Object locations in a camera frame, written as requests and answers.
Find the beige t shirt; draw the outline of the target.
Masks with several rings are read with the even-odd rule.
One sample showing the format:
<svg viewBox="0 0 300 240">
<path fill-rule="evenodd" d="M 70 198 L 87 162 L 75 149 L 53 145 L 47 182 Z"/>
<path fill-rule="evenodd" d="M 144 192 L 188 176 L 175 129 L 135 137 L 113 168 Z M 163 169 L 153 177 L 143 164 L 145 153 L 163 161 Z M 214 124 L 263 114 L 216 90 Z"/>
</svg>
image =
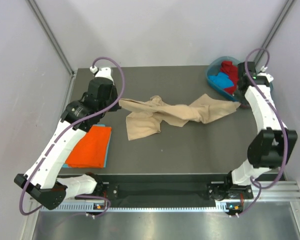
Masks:
<svg viewBox="0 0 300 240">
<path fill-rule="evenodd" d="M 203 94 L 190 105 L 169 105 L 160 96 L 149 101 L 121 99 L 119 105 L 130 112 L 126 116 L 128 140 L 137 140 L 161 132 L 161 122 L 183 127 L 188 122 L 208 124 L 228 116 L 240 107 L 239 102 L 217 100 Z"/>
</svg>

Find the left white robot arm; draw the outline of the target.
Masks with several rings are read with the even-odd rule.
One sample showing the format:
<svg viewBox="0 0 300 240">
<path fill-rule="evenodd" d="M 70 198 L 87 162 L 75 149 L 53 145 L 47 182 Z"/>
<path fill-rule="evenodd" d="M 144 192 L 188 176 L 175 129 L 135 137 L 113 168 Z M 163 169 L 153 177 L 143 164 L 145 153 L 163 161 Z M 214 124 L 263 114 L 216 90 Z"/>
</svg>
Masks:
<svg viewBox="0 0 300 240">
<path fill-rule="evenodd" d="M 118 92 L 111 76 L 96 76 L 81 99 L 69 103 L 57 124 L 54 136 L 41 156 L 14 182 L 48 210 L 56 209 L 65 199 L 90 195 L 103 197 L 101 178 L 94 173 L 59 178 L 64 165 L 70 168 L 103 168 L 107 162 L 112 135 L 109 126 L 99 121 L 107 111 L 120 109 L 113 104 Z"/>
</svg>

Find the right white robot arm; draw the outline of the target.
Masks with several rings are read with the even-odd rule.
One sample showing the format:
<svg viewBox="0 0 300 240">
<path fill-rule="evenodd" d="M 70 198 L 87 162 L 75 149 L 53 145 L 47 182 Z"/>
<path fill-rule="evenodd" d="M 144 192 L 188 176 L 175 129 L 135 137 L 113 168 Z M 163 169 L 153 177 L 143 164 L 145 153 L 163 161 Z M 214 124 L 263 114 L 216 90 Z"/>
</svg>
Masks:
<svg viewBox="0 0 300 240">
<path fill-rule="evenodd" d="M 235 95 L 241 104 L 252 110 L 257 135 L 248 146 L 247 159 L 240 167 L 229 172 L 223 192 L 235 198 L 251 179 L 286 165 L 298 139 L 295 130 L 289 130 L 276 115 L 271 96 L 273 77 L 265 72 L 258 73 L 254 62 L 238 64 L 238 82 Z"/>
</svg>

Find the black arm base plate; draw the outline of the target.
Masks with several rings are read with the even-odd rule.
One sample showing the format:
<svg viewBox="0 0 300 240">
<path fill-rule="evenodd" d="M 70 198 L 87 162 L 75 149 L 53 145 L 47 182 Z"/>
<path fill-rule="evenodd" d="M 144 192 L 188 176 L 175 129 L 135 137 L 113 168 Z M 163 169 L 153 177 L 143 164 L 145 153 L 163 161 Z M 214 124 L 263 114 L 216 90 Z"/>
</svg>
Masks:
<svg viewBox="0 0 300 240">
<path fill-rule="evenodd" d="M 110 199 L 132 196 L 187 196 L 203 200 L 251 200 L 252 187 L 232 183 L 229 174 L 102 174 L 101 193 Z"/>
</svg>

